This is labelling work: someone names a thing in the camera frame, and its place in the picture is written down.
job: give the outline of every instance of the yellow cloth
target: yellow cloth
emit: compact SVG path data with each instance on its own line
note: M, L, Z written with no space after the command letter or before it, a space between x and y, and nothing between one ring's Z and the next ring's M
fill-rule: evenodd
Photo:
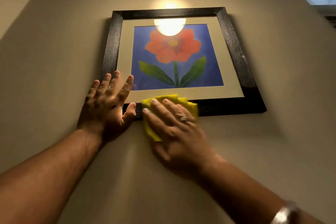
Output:
M194 116L195 118L198 118L198 108L197 108L197 104L195 103L191 103L188 102L187 98L179 98L179 96L176 95L164 95L164 96L159 96L159 97L154 97L156 98L160 103L162 103L162 101L164 99L169 99L171 102L175 103L175 104L180 104L182 106L184 106L190 113L192 116ZM148 108L149 110L152 111L151 109L151 99L153 98L149 98L149 99L145 99L142 101L142 108ZM145 118L143 118L143 124L145 126L145 132L146 134L151 137L154 141L162 141L161 138L153 131L153 129L149 126L147 120Z

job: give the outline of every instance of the yellow flower center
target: yellow flower center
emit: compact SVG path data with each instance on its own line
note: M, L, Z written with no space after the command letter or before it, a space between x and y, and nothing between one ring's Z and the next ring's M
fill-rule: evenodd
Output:
M179 42L175 39L169 41L169 45L172 46L172 47L177 46L178 44L179 44Z

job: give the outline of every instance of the hand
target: hand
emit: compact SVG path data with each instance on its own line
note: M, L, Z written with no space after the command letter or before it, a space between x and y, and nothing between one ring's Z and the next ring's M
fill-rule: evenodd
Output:
M149 109L144 109L143 115L163 140L152 142L152 150L164 165L193 175L218 157L186 108L168 99L163 100L163 104L152 99L150 106L157 116ZM182 117L187 118L187 122L180 121Z
M115 71L112 80L111 74L106 74L101 84L98 80L94 81L86 96L77 125L78 129L97 134L105 142L124 133L136 116L135 103L129 104L124 115L122 113L124 102L132 88L133 76L128 77L117 93L119 78L120 72Z

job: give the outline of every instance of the person's right arm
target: person's right arm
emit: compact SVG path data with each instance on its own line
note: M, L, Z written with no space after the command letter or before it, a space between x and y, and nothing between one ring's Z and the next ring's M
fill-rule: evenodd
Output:
M169 100L151 102L154 115L143 110L149 125L162 138L152 142L153 153L174 171L189 173L229 214L236 224L269 224L286 202L211 148L195 119L181 105ZM320 224L300 211L299 224Z

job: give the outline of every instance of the blue background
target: blue background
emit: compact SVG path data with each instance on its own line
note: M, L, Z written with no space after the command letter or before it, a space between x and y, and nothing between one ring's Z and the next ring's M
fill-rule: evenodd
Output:
M207 62L203 75L196 81L190 83L186 88L223 86L221 72L218 67L215 51L212 46L208 25L196 24L185 25L183 29L192 29L194 31L194 39L201 42L199 52L194 53L187 62L177 62L178 77L181 81L182 77L190 70L192 64L201 57L206 56ZM168 64L160 63L156 59L156 55L145 50L147 43L151 40L149 35L155 26L134 27L133 56L132 56L132 75L134 83L132 90L158 90L173 89L174 85L168 85L161 82L141 71L139 61L144 61L151 65L156 65L162 69L175 82L173 62Z

